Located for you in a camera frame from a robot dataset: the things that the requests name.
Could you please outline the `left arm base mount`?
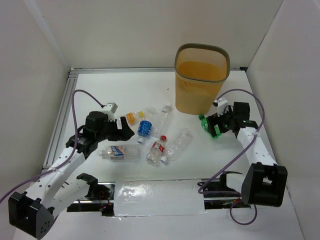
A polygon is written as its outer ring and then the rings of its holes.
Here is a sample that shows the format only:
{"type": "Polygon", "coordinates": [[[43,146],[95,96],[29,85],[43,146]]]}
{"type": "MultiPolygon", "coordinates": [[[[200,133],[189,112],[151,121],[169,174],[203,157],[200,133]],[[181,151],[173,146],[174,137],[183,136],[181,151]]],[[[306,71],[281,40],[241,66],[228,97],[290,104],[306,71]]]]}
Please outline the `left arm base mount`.
{"type": "Polygon", "coordinates": [[[113,217],[115,182],[99,182],[98,189],[90,197],[74,201],[66,211],[68,213],[99,213],[104,217],[113,217]]]}

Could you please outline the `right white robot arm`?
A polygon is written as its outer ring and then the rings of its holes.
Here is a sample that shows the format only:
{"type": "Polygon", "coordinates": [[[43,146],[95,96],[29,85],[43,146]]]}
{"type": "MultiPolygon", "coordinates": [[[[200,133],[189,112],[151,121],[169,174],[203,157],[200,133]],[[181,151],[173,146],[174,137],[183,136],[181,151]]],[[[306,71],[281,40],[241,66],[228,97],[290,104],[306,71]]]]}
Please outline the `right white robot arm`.
{"type": "Polygon", "coordinates": [[[207,131],[214,138],[228,131],[233,132],[249,163],[246,175],[226,171],[220,175],[220,194],[230,196],[236,191],[247,205],[280,207],[288,171],[269,154],[259,135],[257,123],[250,120],[249,103],[235,102],[230,106],[225,98],[221,98],[215,100],[213,105],[217,112],[206,118],[207,131]]]}

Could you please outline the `clear bottle blue-white cap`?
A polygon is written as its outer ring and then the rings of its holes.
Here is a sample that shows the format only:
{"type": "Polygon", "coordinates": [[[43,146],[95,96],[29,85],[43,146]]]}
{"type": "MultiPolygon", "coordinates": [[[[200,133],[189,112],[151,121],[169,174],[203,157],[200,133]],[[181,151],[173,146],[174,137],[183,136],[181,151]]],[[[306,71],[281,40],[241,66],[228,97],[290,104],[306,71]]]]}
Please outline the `clear bottle blue-white cap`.
{"type": "Polygon", "coordinates": [[[187,149],[192,140],[193,135],[191,131],[187,128],[181,128],[176,136],[167,144],[160,161],[163,164],[168,165],[170,162],[177,160],[187,149]]]}

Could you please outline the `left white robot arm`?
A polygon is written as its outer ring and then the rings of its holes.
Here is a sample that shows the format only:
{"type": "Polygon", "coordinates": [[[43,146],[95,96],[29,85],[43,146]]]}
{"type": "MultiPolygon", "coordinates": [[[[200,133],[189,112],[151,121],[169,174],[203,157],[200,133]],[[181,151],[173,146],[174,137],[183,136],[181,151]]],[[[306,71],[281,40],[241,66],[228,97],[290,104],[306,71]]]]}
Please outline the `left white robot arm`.
{"type": "Polygon", "coordinates": [[[36,239],[42,239],[58,215],[74,201],[97,197],[101,186],[88,173],[71,174],[82,165],[104,140],[127,141],[135,133],[124,116],[91,111],[84,125],[70,137],[54,164],[23,193],[13,192],[8,199],[9,223],[36,239]]]}

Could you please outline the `blue label plastic bottle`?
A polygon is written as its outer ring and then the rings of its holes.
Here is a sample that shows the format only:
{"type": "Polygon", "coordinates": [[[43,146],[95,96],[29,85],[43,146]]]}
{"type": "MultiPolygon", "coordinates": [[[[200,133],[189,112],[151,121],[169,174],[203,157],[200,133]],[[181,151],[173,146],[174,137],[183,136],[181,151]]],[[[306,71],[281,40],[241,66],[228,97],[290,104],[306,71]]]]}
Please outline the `blue label plastic bottle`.
{"type": "Polygon", "coordinates": [[[138,140],[137,142],[141,145],[144,144],[145,140],[150,136],[152,128],[152,123],[148,120],[142,120],[139,123],[138,129],[137,129],[137,135],[138,135],[138,140]]]}

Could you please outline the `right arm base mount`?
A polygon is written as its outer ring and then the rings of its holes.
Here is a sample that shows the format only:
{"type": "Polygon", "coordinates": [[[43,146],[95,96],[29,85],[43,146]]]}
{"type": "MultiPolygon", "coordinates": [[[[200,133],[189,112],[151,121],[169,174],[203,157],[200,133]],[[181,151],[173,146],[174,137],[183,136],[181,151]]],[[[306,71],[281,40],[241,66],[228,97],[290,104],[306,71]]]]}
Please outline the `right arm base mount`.
{"type": "Polygon", "coordinates": [[[243,176],[240,172],[225,171],[205,186],[203,189],[205,210],[229,209],[232,204],[242,200],[238,190],[227,187],[227,177],[232,175],[243,176]]]}

